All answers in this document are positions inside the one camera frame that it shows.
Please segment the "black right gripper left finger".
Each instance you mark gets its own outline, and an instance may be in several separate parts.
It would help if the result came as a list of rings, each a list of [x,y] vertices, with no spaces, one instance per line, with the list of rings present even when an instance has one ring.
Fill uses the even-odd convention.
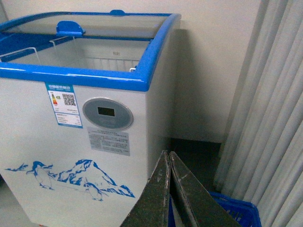
[[[139,200],[122,227],[167,227],[169,225],[170,160],[163,151]]]

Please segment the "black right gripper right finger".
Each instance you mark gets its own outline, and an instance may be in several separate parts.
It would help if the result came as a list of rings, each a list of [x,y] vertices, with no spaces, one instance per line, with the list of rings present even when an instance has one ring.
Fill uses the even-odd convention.
[[[239,227],[175,152],[169,153],[171,195],[186,227]]]

